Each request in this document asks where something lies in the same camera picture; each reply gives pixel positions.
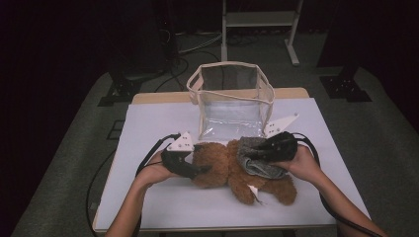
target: floor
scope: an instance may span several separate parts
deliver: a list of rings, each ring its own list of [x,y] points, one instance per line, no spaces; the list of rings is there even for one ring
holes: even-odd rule
[[[330,99],[319,77],[337,75],[341,68],[317,68],[326,34],[297,34],[294,47],[300,66],[292,66],[286,34],[240,38],[228,48],[229,60],[258,64],[274,87],[303,87],[316,100],[335,143],[375,223],[390,236],[419,232],[419,138],[379,80],[360,68],[355,80],[371,102],[348,103]],[[209,40],[178,36],[181,49]],[[219,44],[183,55],[174,65],[180,86],[170,73],[142,84],[140,93],[179,91],[197,67],[220,58]],[[118,120],[126,116],[127,102],[98,107],[112,85],[108,73],[98,78],[61,141],[29,207],[13,236],[93,236],[92,221],[118,145]],[[158,236],[141,233],[139,236]],[[220,232],[167,233],[176,236],[222,236]],[[280,231],[231,231],[233,236],[282,236]],[[296,236],[336,236],[336,229],[305,228]]]

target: brown fur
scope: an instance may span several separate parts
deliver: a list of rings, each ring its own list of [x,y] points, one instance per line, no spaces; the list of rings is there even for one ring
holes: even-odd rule
[[[279,180],[269,180],[247,174],[237,162],[238,141],[231,140],[225,147],[222,144],[202,143],[203,148],[194,153],[193,164],[212,165],[206,174],[198,175],[193,183],[202,188],[219,187],[228,183],[236,198],[245,204],[253,204],[255,196],[250,186],[260,191],[273,194],[284,205],[293,204],[296,189],[293,179],[286,175]]]

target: white tabletop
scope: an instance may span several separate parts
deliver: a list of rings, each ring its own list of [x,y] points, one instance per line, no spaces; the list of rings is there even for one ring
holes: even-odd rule
[[[271,120],[294,113],[299,113],[299,118],[287,131],[302,133],[313,142],[323,171],[363,213],[369,215],[314,99],[277,99]],[[189,131],[194,142],[198,142],[199,116],[198,106],[191,103],[129,106],[95,218],[96,231],[109,228],[136,168],[158,139]],[[189,179],[172,178],[147,191],[141,230],[299,228],[335,224],[334,218],[322,206],[317,189],[297,178],[293,178],[293,182],[297,196],[290,206],[280,204],[272,195],[265,193],[259,193],[263,204],[245,205],[234,197],[228,186],[200,189]]]

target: transparent storage bag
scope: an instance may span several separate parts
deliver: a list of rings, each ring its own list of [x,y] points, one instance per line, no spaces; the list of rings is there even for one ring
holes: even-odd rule
[[[224,61],[203,64],[187,83],[200,107],[199,140],[264,136],[275,92],[258,65]]]

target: forearm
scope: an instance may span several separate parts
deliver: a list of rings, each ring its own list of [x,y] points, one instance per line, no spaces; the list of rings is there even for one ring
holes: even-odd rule
[[[139,180],[135,180],[132,183],[120,211],[106,233],[107,237],[128,237],[132,235],[139,217],[141,216],[142,205],[147,188],[148,185]]]
[[[317,187],[329,206],[340,216],[360,225],[375,233],[386,236],[366,215],[364,215],[324,174],[319,175],[313,184]],[[368,236],[362,232],[338,222],[338,226],[344,236]]]

